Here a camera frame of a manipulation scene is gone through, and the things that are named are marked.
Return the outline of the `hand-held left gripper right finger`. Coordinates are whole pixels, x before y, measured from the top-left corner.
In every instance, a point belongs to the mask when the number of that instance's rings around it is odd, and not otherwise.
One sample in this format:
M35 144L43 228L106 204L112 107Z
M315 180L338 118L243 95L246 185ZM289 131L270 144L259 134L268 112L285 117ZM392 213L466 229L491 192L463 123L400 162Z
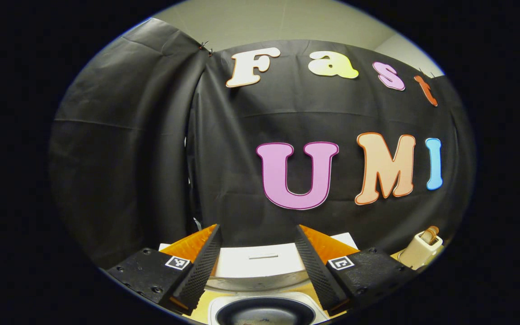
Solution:
M297 251L330 316L366 309L418 275L375 247L359 250L312 228L296 229Z

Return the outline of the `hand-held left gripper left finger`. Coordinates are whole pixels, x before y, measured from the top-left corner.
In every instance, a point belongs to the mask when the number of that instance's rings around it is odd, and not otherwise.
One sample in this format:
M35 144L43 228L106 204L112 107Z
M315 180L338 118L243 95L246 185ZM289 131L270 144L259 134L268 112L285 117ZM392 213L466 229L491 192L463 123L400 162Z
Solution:
M142 248L107 270L114 280L154 304L191 315L222 245L218 224L206 227L158 251Z

